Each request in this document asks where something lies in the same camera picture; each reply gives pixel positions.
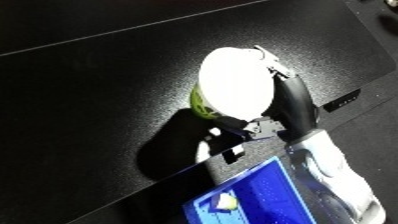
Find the black table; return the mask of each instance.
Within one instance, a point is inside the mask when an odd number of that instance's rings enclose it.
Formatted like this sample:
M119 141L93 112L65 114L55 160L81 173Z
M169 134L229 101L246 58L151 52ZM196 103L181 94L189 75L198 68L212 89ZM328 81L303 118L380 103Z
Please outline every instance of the black table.
M182 110L201 61L254 44L302 74L318 106L394 68L335 0L258 2L3 55L0 221L71 221L193 165L212 125ZM204 169L176 178L215 184Z

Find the blue box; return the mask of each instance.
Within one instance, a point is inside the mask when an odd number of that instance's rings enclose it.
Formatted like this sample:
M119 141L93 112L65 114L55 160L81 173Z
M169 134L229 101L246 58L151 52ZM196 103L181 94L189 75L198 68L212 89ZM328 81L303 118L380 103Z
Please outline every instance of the blue box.
M221 193L237 198L238 208L214 209L211 199ZM316 223L277 157L185 203L183 208L190 224Z

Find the white cup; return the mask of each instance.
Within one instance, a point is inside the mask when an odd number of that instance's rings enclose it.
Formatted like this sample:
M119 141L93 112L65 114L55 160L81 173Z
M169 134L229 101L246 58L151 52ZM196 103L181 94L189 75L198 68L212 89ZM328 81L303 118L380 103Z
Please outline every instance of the white cup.
M219 48L204 59L191 93L191 108L199 116L230 116L251 121L272 103L274 82L256 49Z

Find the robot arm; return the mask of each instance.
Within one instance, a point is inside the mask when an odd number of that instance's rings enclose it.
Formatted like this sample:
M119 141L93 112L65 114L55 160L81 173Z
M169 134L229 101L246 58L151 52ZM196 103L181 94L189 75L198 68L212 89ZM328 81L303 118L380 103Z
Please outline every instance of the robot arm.
M350 168L328 133L318 129L313 101L302 79L282 66L277 57L259 46L256 48L263 52L262 60L274 77L270 117L286 129L280 137L287 143L286 151L297 178L316 194L334 223L384 223L385 211L368 183ZM256 136L253 127L261 128L258 121L234 122L233 118L220 118L218 123L239 135L243 131L254 133L251 137Z

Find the white robot part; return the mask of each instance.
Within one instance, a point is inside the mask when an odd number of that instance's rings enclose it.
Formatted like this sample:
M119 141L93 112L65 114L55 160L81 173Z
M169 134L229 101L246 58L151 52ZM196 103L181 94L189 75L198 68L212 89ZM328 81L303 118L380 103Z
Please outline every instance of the white robot part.
M350 214L351 223L384 223L386 213L379 200L366 180L351 169L344 154L333 144L325 130L317 130L308 139L287 148L290 155L298 150L308 151L308 175L341 201L341 207Z
M386 3L391 7L398 7L398 0L386 0Z

